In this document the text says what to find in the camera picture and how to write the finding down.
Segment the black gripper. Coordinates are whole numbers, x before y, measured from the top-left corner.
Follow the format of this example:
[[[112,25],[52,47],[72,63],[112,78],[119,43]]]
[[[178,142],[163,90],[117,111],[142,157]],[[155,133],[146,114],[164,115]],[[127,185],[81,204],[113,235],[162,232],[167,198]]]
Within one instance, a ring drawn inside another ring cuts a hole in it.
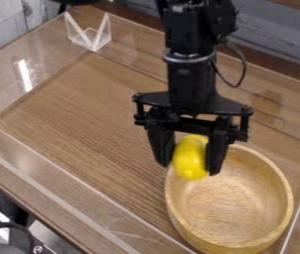
[[[133,123],[147,130],[156,163],[167,167],[175,147],[174,131],[210,136],[206,168],[211,176],[221,172],[227,143],[247,140],[253,108],[223,97],[217,90],[217,56],[184,56],[167,53],[166,91],[132,95],[136,105]]]

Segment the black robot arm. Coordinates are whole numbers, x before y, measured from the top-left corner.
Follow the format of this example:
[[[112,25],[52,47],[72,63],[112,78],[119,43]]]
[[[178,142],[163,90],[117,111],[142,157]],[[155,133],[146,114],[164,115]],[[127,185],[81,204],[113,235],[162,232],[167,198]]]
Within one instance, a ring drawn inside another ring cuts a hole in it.
[[[172,161],[175,133],[208,138],[203,170],[221,172],[227,147],[247,140],[253,108],[217,90],[222,74],[217,67],[217,45],[233,52],[226,37],[235,32],[237,8],[231,0],[156,0],[164,28],[163,62],[167,65],[164,91],[136,93],[133,123],[144,127],[159,165]]]

